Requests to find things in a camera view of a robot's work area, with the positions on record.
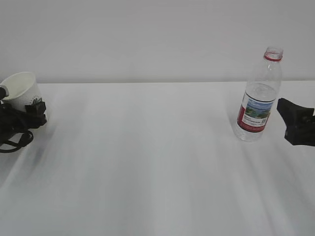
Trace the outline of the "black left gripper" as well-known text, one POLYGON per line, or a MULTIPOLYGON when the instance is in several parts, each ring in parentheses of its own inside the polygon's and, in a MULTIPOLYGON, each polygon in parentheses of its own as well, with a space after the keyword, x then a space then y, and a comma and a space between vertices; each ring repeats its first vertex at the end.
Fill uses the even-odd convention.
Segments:
POLYGON ((0 106, 0 144, 28 145, 33 141, 32 129, 47 122, 44 101, 25 105, 25 111, 14 109, 10 104, 0 106))

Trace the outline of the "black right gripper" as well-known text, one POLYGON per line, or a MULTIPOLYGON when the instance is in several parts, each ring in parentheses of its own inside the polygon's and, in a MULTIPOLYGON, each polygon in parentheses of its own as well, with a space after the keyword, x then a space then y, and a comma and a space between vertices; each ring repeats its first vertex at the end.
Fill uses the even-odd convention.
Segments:
POLYGON ((284 138, 293 146, 315 146, 314 108, 296 105, 280 98, 277 111, 286 125, 284 138))

